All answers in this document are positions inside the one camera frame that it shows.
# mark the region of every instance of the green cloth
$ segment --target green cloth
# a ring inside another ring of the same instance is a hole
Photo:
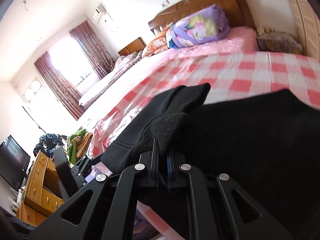
[[[71,136],[68,137],[69,161],[73,165],[76,164],[76,162],[78,161],[78,158],[77,158],[77,145],[76,145],[77,142],[74,139],[76,137],[81,137],[81,140],[82,140],[82,138],[83,138],[83,136],[85,135],[86,132],[87,132],[86,129],[79,129],[77,132],[75,132],[74,134],[72,134]]]

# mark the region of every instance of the silver screw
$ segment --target silver screw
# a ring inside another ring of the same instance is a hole
[[[106,178],[107,178],[107,176],[105,174],[99,174],[96,176],[96,181],[102,182],[102,181],[105,181]]]
[[[219,179],[223,180],[223,181],[227,181],[228,179],[230,179],[229,175],[226,173],[221,173],[219,175]]]
[[[146,167],[146,166],[145,166],[144,164],[138,163],[138,164],[135,165],[134,168],[135,168],[137,171],[142,171],[145,167]]]
[[[182,164],[181,169],[184,171],[188,171],[191,169],[191,166],[189,164]]]

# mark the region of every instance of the curtain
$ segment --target curtain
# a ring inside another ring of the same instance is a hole
[[[114,60],[89,23],[85,21],[69,33],[79,43],[98,77],[102,79],[109,74],[112,70],[110,66]]]
[[[84,108],[79,106],[81,94],[75,86],[52,65],[50,54],[46,51],[35,62],[35,66],[55,96],[69,113],[78,120],[84,113]]]

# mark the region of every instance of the air conditioner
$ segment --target air conditioner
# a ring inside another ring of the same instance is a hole
[[[93,21],[94,24],[99,24],[101,18],[106,14],[106,9],[100,5],[98,6],[95,11],[94,14],[91,18],[91,20]]]

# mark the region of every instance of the tv screen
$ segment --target tv screen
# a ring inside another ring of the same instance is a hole
[[[16,191],[22,185],[30,156],[10,135],[0,145],[0,175]]]

